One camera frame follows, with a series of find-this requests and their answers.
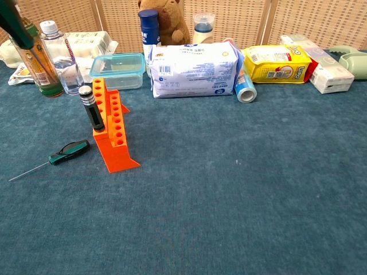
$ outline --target brown stuffed animal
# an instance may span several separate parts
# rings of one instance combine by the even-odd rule
[[[190,33],[186,26],[179,0],[139,0],[140,10],[153,9],[158,12],[159,32],[162,45],[190,44]]]

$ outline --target dark green tool handle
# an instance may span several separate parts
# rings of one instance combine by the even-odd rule
[[[60,152],[57,152],[48,157],[48,160],[52,165],[58,165],[61,162],[75,158],[85,153],[90,148],[89,142],[84,139],[79,142],[72,142],[66,145]]]
[[[33,48],[33,37],[24,28],[12,0],[0,0],[0,27],[11,35],[21,49]]]

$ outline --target blue spray can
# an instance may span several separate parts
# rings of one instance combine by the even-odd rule
[[[149,54],[153,45],[161,45],[159,35],[158,12],[156,10],[142,10],[138,13],[142,28],[143,48],[147,74],[150,77]]]

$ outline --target bottle cap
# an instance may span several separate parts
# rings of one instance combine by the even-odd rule
[[[40,23],[41,30],[44,34],[57,33],[58,28],[55,21],[43,21]]]
[[[157,29],[158,12],[156,10],[142,10],[138,13],[142,29]]]

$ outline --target white bottle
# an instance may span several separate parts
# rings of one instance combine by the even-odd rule
[[[212,13],[196,14],[194,16],[195,32],[193,44],[213,43],[214,42],[214,19]]]

